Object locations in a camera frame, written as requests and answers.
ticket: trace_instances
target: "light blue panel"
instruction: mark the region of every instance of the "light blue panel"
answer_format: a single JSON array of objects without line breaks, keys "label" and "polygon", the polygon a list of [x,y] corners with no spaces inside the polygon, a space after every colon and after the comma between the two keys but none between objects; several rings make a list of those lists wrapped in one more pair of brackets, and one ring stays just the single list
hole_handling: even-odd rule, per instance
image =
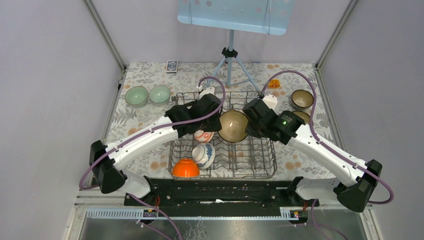
[{"label": "light blue panel", "polygon": [[222,29],[283,35],[295,0],[178,0],[178,21]]}]

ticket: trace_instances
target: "cable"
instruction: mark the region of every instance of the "cable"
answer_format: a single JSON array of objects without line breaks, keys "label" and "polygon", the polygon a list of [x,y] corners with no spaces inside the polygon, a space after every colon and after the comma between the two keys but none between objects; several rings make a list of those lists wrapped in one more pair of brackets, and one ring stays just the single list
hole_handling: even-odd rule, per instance
[{"label": "cable", "polygon": [[315,216],[314,216],[314,207],[315,207],[315,203],[317,203],[318,198],[316,198],[315,200],[313,200],[312,206],[310,207],[310,216],[312,217],[312,223],[315,225],[316,229],[318,230],[318,232],[327,240],[331,240],[331,238],[329,238],[321,229],[320,227],[318,227],[318,223],[317,221],[315,221]]},{"label": "cable", "polygon": [[[182,125],[182,124],[191,124],[191,123],[194,123],[194,122],[199,122],[199,121],[202,121],[202,120],[205,120],[205,119],[207,119],[207,118],[209,118],[209,117],[211,117],[212,115],[214,115],[214,114],[216,114],[221,108],[222,108],[222,106],[224,105],[224,101],[225,101],[225,97],[226,97],[226,91],[225,91],[225,87],[224,87],[224,84],[218,79],[218,78],[216,78],[216,77],[214,77],[214,76],[205,76],[205,77],[203,77],[202,79],[200,79],[199,80],[199,82],[198,82],[198,87],[200,87],[200,85],[201,85],[201,83],[203,82],[203,81],[205,81],[206,79],[212,79],[212,80],[215,80],[216,82],[218,82],[219,83],[219,85],[221,86],[221,88],[222,88],[222,100],[221,100],[221,102],[219,103],[219,106],[215,109],[215,110],[213,110],[211,113],[209,113],[209,114],[207,114],[207,115],[205,115],[205,116],[202,116],[202,117],[199,117],[199,118],[196,118],[196,119],[192,119],[192,120],[186,120],[186,121],[179,121],[179,122],[173,122],[173,123],[167,123],[167,124],[163,124],[163,125],[159,125],[159,126],[155,126],[155,127],[152,127],[152,131],[155,131],[155,130],[158,130],[158,129],[162,129],[162,128],[166,128],[166,127],[172,127],[172,126],[176,126],[176,125]],[[117,148],[118,149],[120,149],[120,148],[122,148],[123,146],[125,146],[125,145],[127,145],[128,143],[130,143],[130,142],[132,142],[132,141],[134,141],[135,139],[138,139],[138,138],[140,138],[140,137],[142,137],[142,136],[144,136],[144,135],[146,135],[147,133],[150,133],[150,130],[148,129],[148,130],[146,130],[146,131],[143,131],[143,132],[140,132],[140,133],[138,133],[138,134],[136,134],[136,135],[134,135],[133,137],[131,137],[131,138],[129,138],[128,140],[126,140],[126,141],[124,141],[124,142],[122,142],[122,143],[120,143],[118,146],[117,146]],[[81,177],[81,179],[79,180],[79,188],[81,189],[81,190],[88,190],[88,189],[93,189],[93,188],[96,188],[96,187],[98,187],[99,185],[98,184],[96,184],[96,185],[91,185],[91,186],[83,186],[83,183],[84,183],[84,180],[86,179],[86,177],[87,177],[87,175],[93,170],[93,168],[97,165],[97,164],[99,164],[100,163],[100,161],[102,161],[104,158],[106,158],[107,156],[109,156],[111,153],[113,153],[113,152],[115,152],[116,151],[116,149],[111,149],[111,150],[109,150],[108,152],[106,152],[106,153],[104,153],[103,155],[101,155],[96,161],[94,161],[89,167],[88,167],[88,169],[84,172],[84,174],[82,175],[82,177]],[[172,226],[175,228],[175,230],[177,231],[177,233],[178,233],[178,236],[179,236],[179,238],[181,239],[181,240],[183,240],[183,236],[181,235],[181,233],[180,233],[180,230],[178,229],[178,227],[175,225],[175,223],[171,220],[171,218],[168,216],[168,215],[166,215],[162,210],[159,210],[158,208],[156,208],[156,207],[154,207],[154,206],[151,206],[151,205],[149,205],[149,204],[147,204],[147,203],[145,203],[144,201],[142,201],[142,200],[140,200],[140,199],[138,199],[136,196],[134,196],[134,195],[132,195],[132,194],[129,194],[131,197],[133,197],[136,201],[138,201],[139,203],[141,203],[141,204],[143,204],[143,205],[145,205],[145,206],[148,206],[148,207],[150,207],[150,208],[153,208],[153,209],[155,209],[156,211],[158,211],[159,213],[161,213],[161,214],[163,214],[168,220],[169,220],[169,222],[172,224]]]},{"label": "cable", "polygon": [[160,203],[161,203],[161,198],[159,196],[155,196],[154,197],[154,206],[156,208],[158,208]]},{"label": "cable", "polygon": [[137,202],[139,202],[139,203],[143,204],[144,206],[146,206],[146,207],[148,207],[148,208],[151,208],[151,209],[154,209],[154,210],[156,210],[158,213],[161,213],[163,216],[165,216],[165,218],[169,220],[169,222],[172,224],[173,228],[176,230],[176,233],[178,234],[179,239],[183,240],[183,236],[181,235],[181,232],[180,232],[180,230],[178,229],[177,225],[175,225],[174,221],[172,221],[172,220],[171,220],[171,218],[170,218],[170,217],[169,217],[169,216],[168,216],[168,215],[167,215],[164,211],[162,211],[162,210],[160,210],[159,208],[156,208],[156,207],[154,207],[154,206],[152,206],[152,205],[150,205],[150,204],[148,204],[148,203],[146,203],[146,202],[142,201],[141,199],[137,198],[136,196],[134,196],[134,195],[132,195],[132,194],[130,194],[130,193],[128,193],[128,195],[130,195],[133,199],[135,199]]},{"label": "cable", "polygon": [[304,200],[302,211],[305,211],[307,208],[308,208],[308,201]]},{"label": "cable", "polygon": [[150,226],[150,225],[148,225],[148,224],[141,223],[141,227],[147,227],[147,228],[149,228],[149,229],[151,229],[151,230],[155,231],[156,233],[158,233],[158,234],[160,234],[160,235],[164,236],[166,239],[168,239],[168,240],[173,240],[172,238],[170,238],[169,236],[167,236],[165,233],[163,233],[163,232],[161,232],[161,231],[157,230],[156,228],[154,228],[154,227],[152,227],[152,226]]},{"label": "cable", "polygon": [[[329,226],[329,225],[325,225],[325,224],[319,224],[319,223],[317,223],[316,225],[318,225],[318,227],[320,227],[320,228],[326,228],[326,229],[333,230],[333,231],[337,232],[338,234],[340,234],[340,236],[342,236],[344,239],[349,240],[348,237],[342,231],[340,231],[339,229],[337,229],[333,226]],[[314,226],[314,224],[309,222],[309,223],[296,224],[296,225],[282,225],[280,227],[283,227],[283,228],[290,228],[290,227],[294,228],[294,227],[296,227],[297,228],[297,227],[305,227],[305,226]]]},{"label": "cable", "polygon": [[[280,71],[277,72],[276,74],[274,74],[268,81],[266,81],[265,86],[263,86],[262,88],[262,92],[264,92],[267,89],[268,83],[275,77],[277,77],[280,74],[285,74],[285,73],[293,73],[293,74],[297,74],[299,76],[301,76],[302,78],[304,78],[307,83],[309,84],[310,88],[312,89],[313,92],[313,104],[312,104],[312,110],[310,111],[310,120],[309,120],[309,127],[310,127],[310,131],[312,132],[313,137],[316,139],[316,141],[321,144],[322,146],[324,146],[324,148],[326,148],[328,151],[330,151],[332,154],[336,155],[337,157],[339,157],[340,159],[342,159],[343,161],[345,161],[346,163],[352,165],[352,166],[356,166],[357,164],[353,161],[351,161],[350,159],[348,159],[347,157],[341,155],[340,153],[338,153],[336,150],[332,149],[330,146],[328,146],[325,142],[322,142],[320,140],[320,138],[318,137],[317,133],[315,132],[314,129],[314,121],[313,121],[313,115],[314,115],[314,111],[315,111],[315,106],[317,104],[317,93],[315,92],[315,88],[312,85],[311,80],[309,80],[305,75],[303,75],[302,73],[298,72],[298,71],[294,71],[294,70],[284,70],[284,71]],[[379,178],[377,175],[375,175],[374,173],[370,172],[368,169],[363,168],[362,166],[357,166],[357,168],[359,170],[361,170],[362,172],[370,175],[371,177],[373,177],[375,180],[377,180],[379,183],[381,183],[389,192],[390,196],[388,197],[387,200],[385,201],[368,201],[370,204],[378,204],[378,205],[382,205],[382,204],[388,204],[391,201],[393,201],[394,195],[395,193],[393,192],[392,188],[390,188],[390,186],[384,182],[381,178]]]}]

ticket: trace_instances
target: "light green bowl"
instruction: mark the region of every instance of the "light green bowl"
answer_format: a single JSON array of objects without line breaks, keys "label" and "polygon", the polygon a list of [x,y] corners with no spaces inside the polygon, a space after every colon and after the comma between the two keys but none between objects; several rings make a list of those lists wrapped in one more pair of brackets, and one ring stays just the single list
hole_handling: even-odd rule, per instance
[{"label": "light green bowl", "polygon": [[166,103],[171,97],[171,90],[166,86],[155,86],[148,94],[150,101],[155,104]]},{"label": "light green bowl", "polygon": [[142,86],[130,88],[125,93],[125,102],[133,107],[141,107],[147,103],[149,92]]}]

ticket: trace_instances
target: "bowl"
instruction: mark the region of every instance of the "bowl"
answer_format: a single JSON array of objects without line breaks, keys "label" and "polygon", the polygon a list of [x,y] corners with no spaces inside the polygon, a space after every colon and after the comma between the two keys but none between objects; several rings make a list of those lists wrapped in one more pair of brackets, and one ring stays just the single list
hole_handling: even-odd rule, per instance
[{"label": "bowl", "polygon": [[141,107],[147,103],[149,92],[142,86],[130,88],[125,93],[125,102],[133,107]]},{"label": "bowl", "polygon": [[291,94],[291,103],[298,110],[306,110],[314,103],[314,96],[306,90],[296,90]]},{"label": "bowl", "polygon": [[248,134],[248,118],[241,111],[227,111],[219,117],[222,129],[218,131],[219,136],[229,143],[238,143],[244,140]]},{"label": "bowl", "polygon": [[199,169],[207,169],[214,162],[215,148],[210,143],[200,143],[191,151],[191,157]]},{"label": "bowl", "polygon": [[199,143],[208,143],[212,137],[214,136],[214,132],[204,132],[203,130],[197,130],[194,133],[194,139]]},{"label": "bowl", "polygon": [[311,116],[309,114],[303,111],[294,111],[293,113],[303,119],[305,123],[309,124],[309,121],[311,120]]},{"label": "bowl", "polygon": [[200,174],[199,167],[190,158],[179,160],[172,169],[172,175],[180,178],[192,178]]},{"label": "bowl", "polygon": [[168,102],[171,97],[171,90],[166,86],[155,86],[150,90],[148,98],[155,104],[163,104]]}]

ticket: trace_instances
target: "stand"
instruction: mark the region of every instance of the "stand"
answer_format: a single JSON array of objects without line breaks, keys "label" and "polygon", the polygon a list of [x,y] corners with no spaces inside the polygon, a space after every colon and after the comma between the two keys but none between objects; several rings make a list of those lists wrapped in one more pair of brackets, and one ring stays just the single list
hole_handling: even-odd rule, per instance
[{"label": "stand", "polygon": [[[224,47],[224,49],[222,50],[222,55],[224,55],[224,57],[219,62],[218,66],[216,66],[215,71],[213,71],[213,73],[212,73],[212,77],[215,77],[215,75],[218,73],[218,70],[221,68],[224,61],[226,60],[228,62],[228,70],[227,70],[227,76],[226,76],[226,85],[227,86],[234,86],[234,85],[239,85],[239,84],[251,82],[253,87],[256,89],[256,91],[259,91],[259,87],[258,87],[258,85],[256,85],[255,80],[252,78],[252,76],[250,75],[250,73],[246,69],[244,63],[237,56],[238,52],[233,49],[233,44],[234,44],[234,30],[230,29],[229,30],[228,49]],[[232,66],[233,66],[233,58],[235,58],[237,60],[238,64],[240,64],[241,69],[243,69],[243,72],[246,74],[246,76],[248,78],[247,80],[236,82],[236,83],[231,83],[231,69],[232,69]],[[210,82],[211,82],[211,79],[208,79],[206,86],[209,86]]]}]

